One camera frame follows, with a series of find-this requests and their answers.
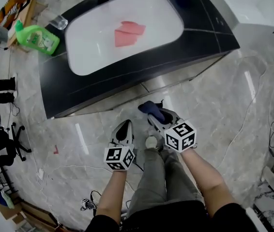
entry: office chair leg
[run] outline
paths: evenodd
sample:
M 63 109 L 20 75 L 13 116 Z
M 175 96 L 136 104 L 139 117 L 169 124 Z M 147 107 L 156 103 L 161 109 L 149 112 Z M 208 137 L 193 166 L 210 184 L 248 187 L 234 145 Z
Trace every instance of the office chair leg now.
M 25 161 L 26 157 L 22 156 L 21 151 L 19 149 L 19 144 L 20 142 L 18 141 L 18 137 L 20 136 L 20 131 L 21 131 L 21 127 L 19 128 L 18 132 L 17 132 L 17 136 L 15 136 L 15 130 L 13 129 L 13 127 L 16 126 L 16 124 L 13 122 L 11 125 L 11 132 L 12 132 L 12 137 L 13 137 L 13 142 L 15 144 L 15 150 L 17 151 L 17 154 L 20 156 L 21 161 Z
M 25 130 L 25 127 L 24 126 L 20 126 L 19 130 L 16 133 L 15 139 L 19 140 L 20 133 L 21 133 L 21 131 L 24 131 L 24 130 Z
M 22 150 L 24 150 L 27 153 L 31 153 L 31 149 L 26 149 L 22 144 L 18 145 Z

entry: black countertop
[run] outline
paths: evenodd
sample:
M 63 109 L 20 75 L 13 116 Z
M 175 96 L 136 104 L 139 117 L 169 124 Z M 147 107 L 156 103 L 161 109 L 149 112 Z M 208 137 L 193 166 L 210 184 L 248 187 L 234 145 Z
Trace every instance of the black countertop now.
M 40 84 L 47 118 L 68 115 L 143 81 L 239 48 L 227 23 L 209 0 L 169 1 L 184 23 L 180 38 L 85 76 L 70 70 L 64 31 L 48 25 L 46 28 L 61 42 L 53 56 L 39 54 L 39 62 L 42 62 Z M 63 16 L 71 22 L 97 3 L 98 0 L 84 0 Z

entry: pink sponge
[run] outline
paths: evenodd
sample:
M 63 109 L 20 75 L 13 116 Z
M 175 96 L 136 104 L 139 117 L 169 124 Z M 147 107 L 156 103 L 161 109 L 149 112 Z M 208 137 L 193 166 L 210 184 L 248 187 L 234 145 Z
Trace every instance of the pink sponge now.
M 114 30 L 115 46 L 133 45 L 137 41 L 137 37 L 142 35 L 146 26 L 139 25 L 132 21 L 122 21 L 122 26 Z

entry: blue cloth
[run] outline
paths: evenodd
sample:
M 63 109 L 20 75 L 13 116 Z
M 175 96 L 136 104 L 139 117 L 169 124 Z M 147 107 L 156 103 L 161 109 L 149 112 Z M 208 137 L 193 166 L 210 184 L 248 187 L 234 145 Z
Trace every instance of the blue cloth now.
M 161 113 L 158 105 L 152 101 L 147 101 L 138 106 L 138 110 L 142 111 L 145 114 L 152 114 L 160 123 L 164 123 L 165 121 L 165 117 Z
M 1 192 L 0 192 L 0 204 L 3 205 L 3 206 L 8 206 L 7 202 L 3 199 L 2 195 L 1 195 Z

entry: gray pants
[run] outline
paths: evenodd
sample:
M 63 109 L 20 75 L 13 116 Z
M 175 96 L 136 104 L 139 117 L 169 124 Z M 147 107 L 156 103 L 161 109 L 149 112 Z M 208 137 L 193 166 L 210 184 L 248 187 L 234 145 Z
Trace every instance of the gray pants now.
M 144 153 L 144 172 L 129 205 L 127 218 L 137 211 L 159 205 L 203 199 L 185 173 L 176 152 L 162 150 L 159 153 L 156 149 L 147 149 Z

